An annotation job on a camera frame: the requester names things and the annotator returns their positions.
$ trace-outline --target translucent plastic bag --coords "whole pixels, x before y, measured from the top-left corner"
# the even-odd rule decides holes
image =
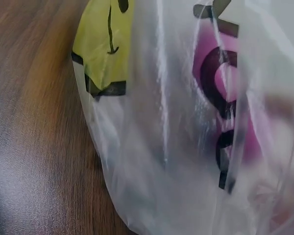
[[[74,71],[130,229],[294,234],[293,8],[280,16],[280,0],[90,1]]]

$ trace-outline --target black printed design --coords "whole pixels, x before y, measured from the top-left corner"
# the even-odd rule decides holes
[[[128,0],[118,0],[118,3],[119,3],[119,10],[122,13],[125,13],[128,10]],[[111,11],[112,11],[111,8],[112,6],[110,5],[109,15],[108,15],[108,32],[109,32],[109,41],[110,41],[110,51],[108,52],[108,54],[113,55],[117,53],[117,51],[119,50],[119,47],[116,47],[114,49],[114,46],[113,46],[113,33],[111,28]]]
[[[236,100],[227,102],[215,84],[216,72],[224,63],[237,67],[237,53],[228,50],[224,51],[220,47],[216,47],[206,56],[202,63],[200,68],[200,81],[205,96],[219,111],[220,116],[223,119],[231,119],[232,115],[235,117]]]
[[[119,9],[122,13],[125,13],[128,10],[128,0],[118,0]]]
[[[193,15],[196,18],[207,19],[211,22],[217,20],[218,30],[221,33],[237,38],[239,26],[219,19],[219,16],[231,3],[231,0],[214,0],[212,6],[196,4],[193,7]],[[215,106],[220,116],[229,120],[236,115],[236,100],[227,102],[218,91],[215,84],[215,75],[218,68],[227,63],[237,67],[237,53],[234,51],[222,50],[220,47],[213,49],[204,59],[200,68],[200,82],[207,99]],[[216,145],[216,163],[220,169],[219,187],[225,189],[228,175],[229,159],[221,155],[221,150],[233,144],[234,130],[221,133]],[[228,193],[231,194],[235,185],[235,179],[228,179]]]
[[[72,52],[72,60],[80,65],[84,65],[83,58],[74,52]],[[126,81],[112,82],[107,88],[100,90],[87,74],[84,74],[84,76],[86,91],[91,94],[96,101],[99,101],[101,96],[125,95]]]
[[[214,0],[212,6],[205,6],[201,4],[196,4],[193,7],[193,15],[196,18],[206,19],[210,18],[217,20],[217,25],[219,32],[227,34],[229,36],[238,37],[239,26],[237,24],[223,21],[219,19],[219,16],[226,9],[226,7],[231,3],[231,0]]]

